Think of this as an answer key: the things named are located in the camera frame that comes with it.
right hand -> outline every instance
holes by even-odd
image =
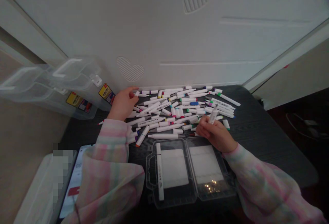
[[[204,138],[222,153],[229,153],[236,149],[237,142],[233,139],[225,126],[215,120],[214,124],[209,124],[209,117],[203,116],[196,128],[196,133]]]

white door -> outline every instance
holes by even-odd
[[[328,0],[15,0],[114,90],[243,84],[329,17]]]

label sticker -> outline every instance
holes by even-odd
[[[104,83],[103,87],[98,93],[101,97],[103,97],[104,100],[106,100],[112,106],[115,94],[112,92],[112,90],[106,83]]]
[[[90,109],[92,107],[92,104],[89,101],[86,101],[81,96],[78,96],[76,93],[71,92],[69,97],[66,100],[66,103],[70,104],[71,106],[74,106],[86,113],[90,112]]]

marker pile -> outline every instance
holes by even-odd
[[[189,132],[189,136],[199,136],[192,131],[196,131],[199,119],[203,115],[210,117],[209,123],[223,119],[223,116],[235,118],[235,106],[240,106],[240,103],[223,95],[221,89],[212,86],[205,86],[198,90],[193,89],[192,86],[186,86],[185,88],[141,92],[137,91],[135,95],[145,97],[147,100],[135,105],[128,117],[134,120],[127,122],[132,127],[128,135],[128,143],[137,142],[138,148],[145,137],[178,139],[185,138],[184,132]],[[223,120],[223,123],[230,130],[228,120]]]

phone screen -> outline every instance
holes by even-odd
[[[81,146],[78,156],[75,161],[74,169],[71,175],[70,183],[66,191],[66,195],[63,201],[62,209],[59,214],[59,218],[65,218],[68,214],[74,211],[74,203],[78,198],[81,180],[82,180],[82,155],[87,148],[91,145]]]

